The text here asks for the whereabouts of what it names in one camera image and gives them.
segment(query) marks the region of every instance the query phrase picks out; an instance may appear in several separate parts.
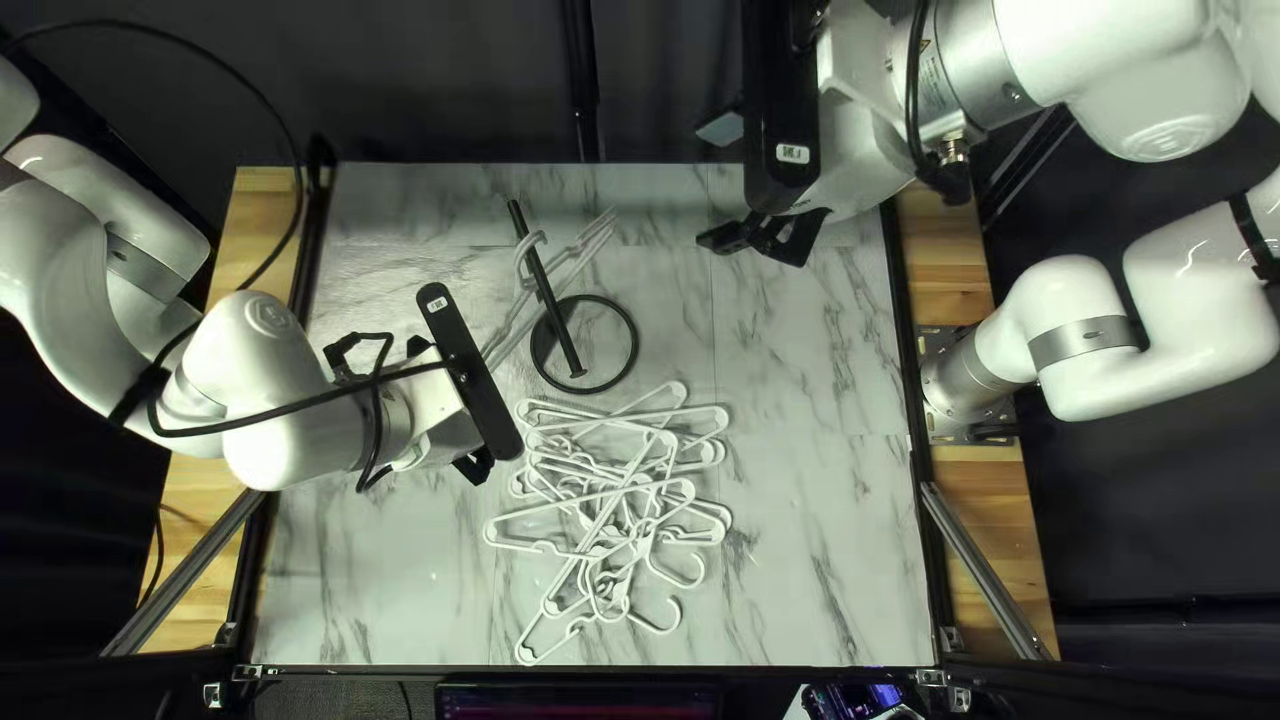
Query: white marble tabletop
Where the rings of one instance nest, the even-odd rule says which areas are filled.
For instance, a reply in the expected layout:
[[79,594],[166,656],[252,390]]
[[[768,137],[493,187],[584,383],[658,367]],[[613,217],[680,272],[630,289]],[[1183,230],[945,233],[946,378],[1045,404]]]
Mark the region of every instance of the white marble tabletop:
[[[809,263],[694,237],[740,217],[733,165],[340,168],[310,336],[428,336],[417,290],[445,283],[477,343],[509,305],[516,238],[504,206],[564,243],[609,206],[618,236],[576,281],[634,315],[640,360],[595,407],[669,379],[728,407],[730,456],[699,496],[733,511],[681,591],[671,635],[591,624],[544,665],[932,665],[932,623],[908,464],[883,236],[874,213],[824,228]],[[566,400],[525,346],[494,372],[508,405]],[[352,477],[282,493],[255,662],[515,665],[512,643],[558,561],[499,552],[484,523],[517,506],[499,462],[472,487],[452,468]]]

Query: label sticker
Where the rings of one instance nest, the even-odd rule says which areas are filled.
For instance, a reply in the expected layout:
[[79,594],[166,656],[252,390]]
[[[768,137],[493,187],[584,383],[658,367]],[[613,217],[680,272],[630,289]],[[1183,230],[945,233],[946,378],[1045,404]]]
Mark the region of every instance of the label sticker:
[[780,142],[774,149],[780,163],[794,163],[796,165],[809,164],[809,149],[804,145],[787,145]]

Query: black metal bracket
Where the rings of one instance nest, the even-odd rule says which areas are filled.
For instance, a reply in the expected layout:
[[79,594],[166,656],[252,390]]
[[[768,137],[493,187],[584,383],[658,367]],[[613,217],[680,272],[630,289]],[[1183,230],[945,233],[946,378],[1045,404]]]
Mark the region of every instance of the black metal bracket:
[[813,40],[824,12],[810,0],[742,0],[742,190],[762,215],[786,213],[822,172]]
[[525,451],[525,442],[449,290],[442,283],[422,286],[417,292],[417,307],[422,311],[431,337],[435,338],[440,357],[451,365],[453,384],[471,413],[471,420],[480,432],[485,447],[497,460],[520,457]]
[[[828,214],[831,210],[826,208],[776,218],[750,213],[744,220],[731,220],[700,233],[698,245],[717,255],[732,255],[751,247],[771,260],[803,268]],[[783,240],[781,234],[786,229],[790,234]]]

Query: black mount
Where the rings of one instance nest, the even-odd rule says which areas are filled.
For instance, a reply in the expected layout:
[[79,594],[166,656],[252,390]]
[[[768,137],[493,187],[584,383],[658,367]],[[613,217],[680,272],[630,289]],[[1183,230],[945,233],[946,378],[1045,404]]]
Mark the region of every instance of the black mount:
[[822,173],[815,40],[826,12],[826,0],[742,0],[742,95],[732,113],[742,122],[742,193],[751,213],[698,236],[717,255],[754,247],[801,268],[831,213],[787,214]]
[[[776,218],[750,213],[745,220],[732,220],[700,233],[698,245],[717,255],[732,255],[739,250],[753,247],[765,258],[803,268],[809,260],[814,241],[818,240],[822,222],[829,213],[831,210],[826,208]],[[780,234],[788,228],[791,233],[785,240],[781,238]]]

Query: metal frame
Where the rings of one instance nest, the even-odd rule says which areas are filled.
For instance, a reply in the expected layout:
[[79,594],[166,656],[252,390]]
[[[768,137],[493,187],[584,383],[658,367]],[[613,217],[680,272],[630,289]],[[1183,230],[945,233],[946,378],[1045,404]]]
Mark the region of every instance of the metal frame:
[[[884,236],[884,256],[888,264],[890,292],[893,299],[893,323],[897,329],[897,355],[902,373],[902,396],[906,402],[906,425],[911,441],[911,477],[915,479],[916,521],[920,527],[920,546],[924,552],[924,578],[929,593],[929,611],[933,626],[955,625],[951,605],[951,583],[947,575],[947,555],[938,528],[927,521],[920,507],[925,483],[933,482],[933,456],[929,454],[929,429],[924,423],[924,393],[920,391],[919,351],[915,345],[915,320],[911,314],[911,293],[908,287],[906,255],[902,250],[902,231],[897,220],[897,201],[881,202],[881,229]],[[940,653],[946,646],[938,642]]]
[[924,500],[924,507],[929,511],[933,521],[937,523],[938,529],[942,530],[942,536],[947,539],[947,544],[960,557],[960,561],[964,562],[965,569],[969,570],[973,580],[978,584],[978,589],[982,591],[982,598],[987,601],[987,607],[996,616],[996,621],[1000,623],[1000,629],[1005,632],[1005,637],[1012,643],[1018,657],[1023,660],[1053,660],[1053,656],[1044,647],[1044,641],[1041,639],[1036,628],[1027,621],[1027,616],[1023,615],[1018,603],[1014,602],[1014,597],[1009,594],[1005,584],[1000,582],[991,564],[987,562],[982,551],[978,550],[977,543],[969,537],[968,530],[964,529],[964,524],[951,512],[951,507],[947,505],[938,486],[936,483],[924,483],[920,497]]
[[[911,438],[910,465],[913,478],[916,483],[920,518],[922,544],[925,556],[925,578],[929,594],[929,606],[933,615],[934,632],[940,647],[941,669],[920,667],[850,667],[850,669],[814,669],[814,667],[645,667],[637,671],[635,667],[535,667],[512,670],[493,666],[360,666],[360,665],[248,665],[246,660],[252,651],[253,632],[256,621],[253,607],[256,606],[257,583],[261,577],[261,565],[266,542],[274,519],[274,497],[264,497],[261,493],[246,491],[246,493],[228,510],[228,514],[215,525],[206,538],[197,546],[179,566],[174,574],[155,593],[151,602],[140,610],[136,621],[131,621],[133,629],[124,638],[113,641],[114,652],[125,652],[127,647],[138,647],[145,637],[159,625],[159,621],[173,607],[182,593],[198,577],[209,560],[216,556],[225,542],[234,534],[234,529],[241,521],[246,521],[244,539],[241,546],[241,561],[237,565],[236,583],[233,585],[233,601],[228,611],[228,623],[223,626],[214,648],[201,651],[187,651],[178,653],[164,653],[170,662],[197,662],[202,657],[210,661],[223,662],[227,667],[228,659],[234,659],[239,665],[233,665],[224,675],[225,679],[205,682],[202,692],[206,700],[223,706],[236,707],[251,702],[255,697],[255,683],[269,680],[271,683],[284,682],[289,678],[344,678],[369,679],[381,682],[474,682],[474,683],[518,683],[518,682],[580,682],[584,678],[608,679],[613,682],[662,682],[664,679],[680,678],[681,680],[714,680],[726,693],[744,693],[742,688],[751,685],[768,685],[771,691],[777,691],[782,684],[799,688],[801,683],[810,682],[836,682],[836,683],[876,683],[895,682],[906,687],[914,685],[925,698],[937,698],[940,707],[951,712],[969,712],[977,707],[989,707],[989,703],[1009,703],[1009,698],[1015,697],[1024,702],[1025,697],[1039,703],[1068,703],[1071,707],[1079,703],[1092,703],[1103,711],[1126,712],[1130,708],[1157,708],[1178,711],[1184,710],[1188,697],[1201,707],[1231,706],[1236,698],[1224,694],[1222,688],[1187,689],[1183,684],[1176,685],[1174,696],[1162,694],[1167,692],[1172,680],[1167,676],[1152,675],[1142,683],[1133,683],[1129,678],[1116,678],[1115,673],[1107,669],[1088,666],[1074,666],[1062,662],[1042,662],[1051,660],[1039,642],[1034,630],[1021,616],[1016,603],[991,570],[989,564],[980,551],[964,532],[963,525],[955,519],[946,506],[945,498],[933,483],[932,457],[928,452],[928,433],[924,427],[920,407],[920,392],[914,382],[919,368],[915,352],[915,332],[911,324],[910,297],[906,287],[906,264],[901,246],[901,236],[897,225],[896,206],[892,200],[881,205],[881,219],[884,233],[884,246],[890,268],[890,284],[893,293],[893,311],[897,324],[899,351],[904,374],[905,401],[908,404],[908,424]],[[312,227],[324,225],[324,215],[317,210],[316,217],[308,218]],[[319,261],[316,247],[307,249],[307,245],[319,243],[320,232],[305,234],[303,247],[300,250],[300,263],[314,265]],[[300,268],[300,274],[314,273],[314,266]],[[1019,656],[1033,660],[1032,662],[1018,662],[1011,665],[993,664],[979,665],[957,660],[956,652],[961,648],[956,642],[954,632],[954,616],[948,589],[948,577],[946,566],[946,552],[943,542],[948,542],[956,553],[965,561],[970,573],[978,580],[988,605],[992,606],[996,618],[1001,621],[1001,628],[1014,643]],[[1262,707],[1276,698],[1280,693],[1271,688],[1263,688],[1239,701],[1242,707]],[[750,692],[742,694],[744,698],[754,697]],[[744,706],[751,706],[753,700],[745,700]]]
[[151,633],[169,615],[169,611],[178,605],[182,596],[187,594],[187,591],[196,583],[200,574],[205,571],[205,568],[209,566],[214,557],[218,557],[223,547],[236,536],[236,530],[257,510],[262,502],[262,497],[264,493],[257,491],[246,489],[242,492],[236,498],[236,502],[232,502],[232,506],[223,512],[223,516],[214,523],[214,527],[205,533],[205,537],[200,538],[196,547],[191,548],[187,557],[174,568],[164,583],[133,614],[133,618],[129,618],[129,621],[111,638],[111,642],[106,643],[99,657],[133,655],[142,648],[147,638],[151,637]]

